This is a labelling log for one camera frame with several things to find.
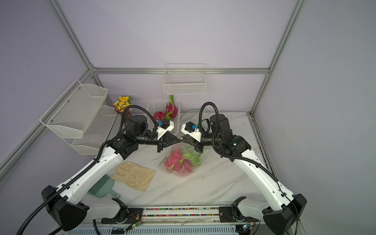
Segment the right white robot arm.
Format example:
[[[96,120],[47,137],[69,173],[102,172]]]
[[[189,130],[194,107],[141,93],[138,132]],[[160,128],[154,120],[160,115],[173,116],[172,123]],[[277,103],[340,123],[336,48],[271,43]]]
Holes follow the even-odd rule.
[[[251,145],[242,136],[233,134],[228,118],[217,106],[206,102],[199,110],[198,123],[187,122],[181,128],[182,142],[201,152],[210,146],[222,158],[235,163],[254,182],[266,203],[244,196],[232,203],[235,221],[254,218],[263,221],[275,235],[297,234],[300,216],[307,204],[302,194],[294,194],[258,159]]]

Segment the clear zip-top bag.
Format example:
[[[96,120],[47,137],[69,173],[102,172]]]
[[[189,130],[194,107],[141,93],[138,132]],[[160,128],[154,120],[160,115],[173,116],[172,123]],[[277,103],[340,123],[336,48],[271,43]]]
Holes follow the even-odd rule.
[[[187,123],[187,122],[192,122],[198,125],[199,111],[200,111],[199,109],[191,109],[191,110],[186,111],[185,113],[182,113],[180,116],[180,126],[182,126],[182,124]],[[208,123],[206,121],[207,118],[208,118],[208,115],[206,114],[205,111],[203,111],[201,125],[204,130],[208,129]]]
[[[208,148],[200,153],[188,144],[173,145],[168,154],[159,163],[159,169],[168,174],[185,177],[202,166],[208,156]]]

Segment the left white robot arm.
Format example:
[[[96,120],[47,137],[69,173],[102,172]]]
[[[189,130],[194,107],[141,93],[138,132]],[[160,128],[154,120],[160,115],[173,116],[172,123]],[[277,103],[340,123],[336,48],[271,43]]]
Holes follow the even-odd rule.
[[[43,208],[59,225],[53,234],[76,228],[93,211],[81,202],[83,197],[112,167],[137,151],[139,145],[157,146],[157,151],[161,152],[180,142],[171,133],[174,129],[173,121],[167,118],[156,121],[146,109],[138,105],[130,105],[125,110],[129,109],[138,109],[144,114],[135,115],[129,120],[125,120],[125,114],[122,114],[117,134],[101,144],[97,156],[90,163],[59,186],[48,186],[42,191],[43,203],[27,217],[17,234],[23,234]]]

